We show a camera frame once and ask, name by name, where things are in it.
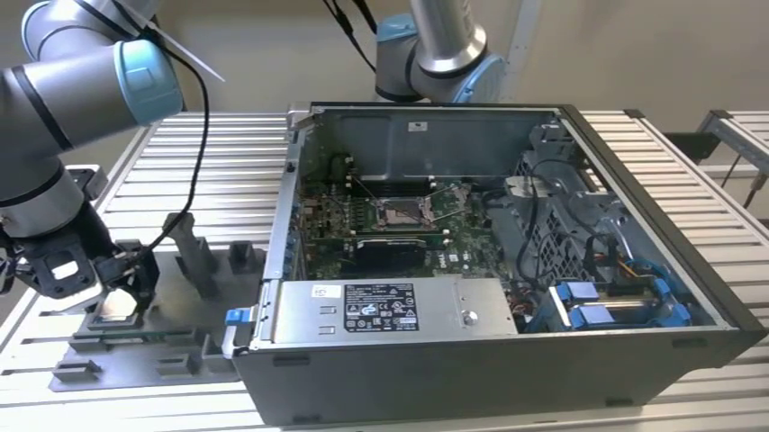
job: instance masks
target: metal slatted table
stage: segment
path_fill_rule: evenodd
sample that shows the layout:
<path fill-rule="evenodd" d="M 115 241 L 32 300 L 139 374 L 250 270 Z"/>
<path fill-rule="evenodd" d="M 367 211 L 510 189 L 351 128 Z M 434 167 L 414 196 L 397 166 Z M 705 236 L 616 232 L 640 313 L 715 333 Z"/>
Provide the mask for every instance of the metal slatted table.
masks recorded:
<path fill-rule="evenodd" d="M 646 119 L 585 112 L 703 256 L 769 327 L 769 233 Z M 269 246 L 285 158 L 285 114 L 215 114 L 193 210 L 215 248 L 234 239 Z M 202 115 L 143 130 L 111 173 L 99 210 L 116 239 L 144 242 L 187 196 Z M 251 430 L 266 428 L 241 382 L 54 393 L 51 369 L 82 316 L 48 316 L 32 290 L 0 328 L 0 428 Z M 345 427 L 349 431 L 769 430 L 769 339 L 729 366 L 685 375 L 644 407 Z"/>

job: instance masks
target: power supply label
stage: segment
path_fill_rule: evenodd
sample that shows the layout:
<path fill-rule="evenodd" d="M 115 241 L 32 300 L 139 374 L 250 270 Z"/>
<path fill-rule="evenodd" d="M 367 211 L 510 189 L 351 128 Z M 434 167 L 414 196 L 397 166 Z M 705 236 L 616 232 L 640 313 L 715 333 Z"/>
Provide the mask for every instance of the power supply label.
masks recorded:
<path fill-rule="evenodd" d="M 412 283 L 367 283 L 345 286 L 345 329 L 418 331 L 420 316 Z"/>

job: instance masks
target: orange wire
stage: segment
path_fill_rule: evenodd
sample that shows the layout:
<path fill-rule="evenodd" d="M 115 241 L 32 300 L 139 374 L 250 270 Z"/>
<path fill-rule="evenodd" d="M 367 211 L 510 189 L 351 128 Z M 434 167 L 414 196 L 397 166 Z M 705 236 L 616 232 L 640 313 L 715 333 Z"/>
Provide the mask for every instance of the orange wire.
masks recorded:
<path fill-rule="evenodd" d="M 628 265 L 626 265 L 621 260 L 618 260 L 617 262 L 618 262 L 618 264 L 620 264 L 620 267 L 622 267 L 622 269 L 628 272 L 628 274 L 629 274 L 630 276 L 633 276 L 633 277 L 640 277 L 638 274 L 637 274 L 636 272 L 633 272 L 633 269 L 629 268 Z"/>

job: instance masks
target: motherboard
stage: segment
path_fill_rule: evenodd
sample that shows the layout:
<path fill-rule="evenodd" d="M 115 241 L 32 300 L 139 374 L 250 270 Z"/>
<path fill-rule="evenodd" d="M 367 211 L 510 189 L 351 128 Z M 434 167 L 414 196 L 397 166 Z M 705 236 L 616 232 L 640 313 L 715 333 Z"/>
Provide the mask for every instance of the motherboard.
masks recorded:
<path fill-rule="evenodd" d="M 302 232 L 310 280 L 378 277 L 512 280 L 484 194 L 462 179 L 306 184 Z"/>

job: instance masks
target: robotic arm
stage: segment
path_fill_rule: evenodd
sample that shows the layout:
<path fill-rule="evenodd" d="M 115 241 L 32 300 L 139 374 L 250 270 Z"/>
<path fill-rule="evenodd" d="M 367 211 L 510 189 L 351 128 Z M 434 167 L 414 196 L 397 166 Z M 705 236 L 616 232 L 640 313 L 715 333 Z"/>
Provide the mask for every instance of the robotic arm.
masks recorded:
<path fill-rule="evenodd" d="M 154 16 L 159 3 L 130 5 Z M 26 261 L 6 271 L 60 299 L 100 280 L 130 284 L 123 274 L 134 263 L 58 156 L 177 114 L 182 93 L 158 47 L 146 40 L 123 41 L 136 33 L 112 1 L 36 4 L 22 32 L 36 62 L 0 75 L 0 246 L 10 262 L 16 255 Z M 124 258 L 122 265 L 115 257 Z"/>
<path fill-rule="evenodd" d="M 161 5 L 122 3 L 146 18 Z M 414 15 L 387 18 L 378 27 L 378 94 L 394 102 L 493 102 L 504 60 L 488 52 L 469 0 L 413 0 L 412 8 Z M 22 35 L 35 62 L 0 75 L 6 272 L 56 299 L 102 282 L 151 300 L 153 253 L 138 254 L 139 243 L 112 242 L 58 156 L 179 113 L 182 92 L 169 59 L 150 41 L 126 41 L 138 33 L 114 0 L 36 4 Z"/>

